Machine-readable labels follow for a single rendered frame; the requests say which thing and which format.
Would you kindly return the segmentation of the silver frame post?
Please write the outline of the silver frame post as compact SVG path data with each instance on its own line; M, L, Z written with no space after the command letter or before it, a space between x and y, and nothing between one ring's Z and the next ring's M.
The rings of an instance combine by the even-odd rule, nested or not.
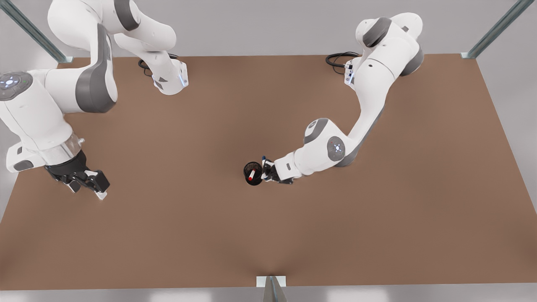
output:
M11 2L0 0L0 9L9 16L25 33L27 33L43 50L45 50L57 63L72 63L73 57L67 57Z
M485 33L482 38L466 53L460 53L462 59L476 59L487 49L535 0L516 0L515 4Z
M282 290L287 286L286 276L257 276L256 286L263 287L263 302L287 302Z

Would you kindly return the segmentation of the black mesh pen holder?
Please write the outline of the black mesh pen holder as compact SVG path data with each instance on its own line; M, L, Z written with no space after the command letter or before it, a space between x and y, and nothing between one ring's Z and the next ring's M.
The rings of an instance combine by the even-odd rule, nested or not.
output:
M258 162L247 163L244 166L243 173L245 180L251 186L259 185L263 181L261 178L263 174L263 167Z

